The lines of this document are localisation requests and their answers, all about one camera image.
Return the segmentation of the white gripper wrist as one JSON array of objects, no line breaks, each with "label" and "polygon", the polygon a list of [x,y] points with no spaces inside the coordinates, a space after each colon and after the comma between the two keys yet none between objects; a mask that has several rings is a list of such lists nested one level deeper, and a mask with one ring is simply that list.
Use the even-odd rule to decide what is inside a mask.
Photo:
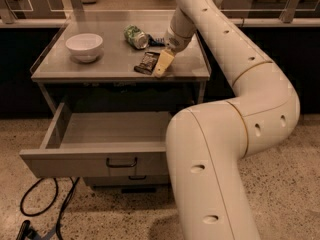
[{"label": "white gripper wrist", "polygon": [[153,75],[157,78],[161,78],[166,70],[169,68],[175,58],[175,54],[182,52],[194,35],[194,26],[170,25],[164,35],[165,46],[160,52],[159,59],[153,70]]}]

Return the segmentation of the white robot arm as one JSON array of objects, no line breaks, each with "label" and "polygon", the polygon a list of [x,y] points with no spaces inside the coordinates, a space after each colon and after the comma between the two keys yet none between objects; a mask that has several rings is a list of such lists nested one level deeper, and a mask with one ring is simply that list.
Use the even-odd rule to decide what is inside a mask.
[{"label": "white robot arm", "polygon": [[221,2],[176,0],[154,76],[164,76],[200,33],[234,96],[178,112],[166,132],[167,163],[184,240],[260,240],[237,163],[286,139],[300,102],[275,62],[220,11]]}]

